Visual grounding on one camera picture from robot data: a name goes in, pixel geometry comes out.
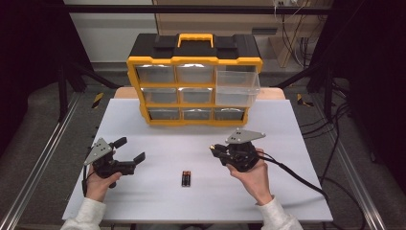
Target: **sleeve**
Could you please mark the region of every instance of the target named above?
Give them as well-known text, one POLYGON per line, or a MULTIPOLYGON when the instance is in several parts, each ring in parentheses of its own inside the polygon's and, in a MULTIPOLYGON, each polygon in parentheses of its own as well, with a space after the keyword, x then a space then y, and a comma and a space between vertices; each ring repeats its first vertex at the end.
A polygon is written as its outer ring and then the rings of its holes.
POLYGON ((81 203, 78 215, 75 218, 66 219, 61 230, 100 230, 99 224, 102 222, 104 212, 104 203, 85 198, 81 203))
POLYGON ((261 230, 299 230, 303 229, 298 220, 287 214, 281 204, 274 198, 271 202, 258 206, 263 216, 263 226, 261 230))

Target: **parts organizer cabinet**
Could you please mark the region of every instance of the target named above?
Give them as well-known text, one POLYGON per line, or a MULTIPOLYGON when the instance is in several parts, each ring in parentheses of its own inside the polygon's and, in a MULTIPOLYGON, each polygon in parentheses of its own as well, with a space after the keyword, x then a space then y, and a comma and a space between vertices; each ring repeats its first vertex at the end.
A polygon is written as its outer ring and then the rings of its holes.
POLYGON ((127 66, 150 125, 244 125, 260 90, 250 34, 139 34, 127 66))

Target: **yellow handle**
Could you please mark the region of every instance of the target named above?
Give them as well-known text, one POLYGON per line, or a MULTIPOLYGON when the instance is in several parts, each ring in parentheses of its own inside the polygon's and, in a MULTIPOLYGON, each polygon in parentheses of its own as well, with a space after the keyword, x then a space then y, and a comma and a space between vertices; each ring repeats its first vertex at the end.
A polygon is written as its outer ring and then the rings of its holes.
POLYGON ((194 41, 210 40, 212 48, 214 47, 212 34, 180 34, 178 40, 178 47, 180 47, 180 43, 182 43, 183 40, 194 40, 194 41))

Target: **white table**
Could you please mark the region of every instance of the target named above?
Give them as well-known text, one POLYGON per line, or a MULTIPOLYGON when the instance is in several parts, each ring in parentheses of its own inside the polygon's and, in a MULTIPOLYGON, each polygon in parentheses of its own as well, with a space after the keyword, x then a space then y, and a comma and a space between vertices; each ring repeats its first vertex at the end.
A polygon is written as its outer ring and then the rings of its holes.
MULTIPOLYGON (((260 222, 255 200, 229 175, 209 146, 222 144, 236 126, 149 126, 137 99, 112 99, 95 140, 108 143, 126 137, 115 159, 130 161, 141 152, 147 159, 134 175, 125 175, 105 198, 105 221, 113 222, 260 222), (192 171, 192 185, 181 186, 182 171, 192 171)), ((276 160, 320 187, 290 101, 257 100, 243 128, 266 133, 253 141, 276 160)), ((271 163, 271 192, 301 222, 332 221, 322 195, 271 163)), ((74 217, 83 200, 82 175, 63 219, 74 217)))

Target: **hand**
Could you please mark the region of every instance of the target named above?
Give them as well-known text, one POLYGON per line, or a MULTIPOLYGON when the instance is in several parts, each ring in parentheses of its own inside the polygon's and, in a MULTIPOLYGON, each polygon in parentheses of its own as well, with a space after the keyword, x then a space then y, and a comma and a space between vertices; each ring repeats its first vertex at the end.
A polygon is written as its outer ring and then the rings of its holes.
POLYGON ((112 183, 119 180, 121 176, 122 176, 121 172, 116 172, 108 178, 101 178, 95 173, 93 166, 90 166, 87 178, 86 197, 93 200, 97 200, 98 202, 103 202, 108 187, 112 183))
MULTIPOLYGON (((259 154, 263 149, 256 149, 259 154)), ((239 172, 232 165, 227 164, 230 175, 239 179, 247 192, 257 201, 258 205, 264 205, 272 201, 273 197, 269 190, 268 165, 263 161, 259 162, 248 172, 239 172)))

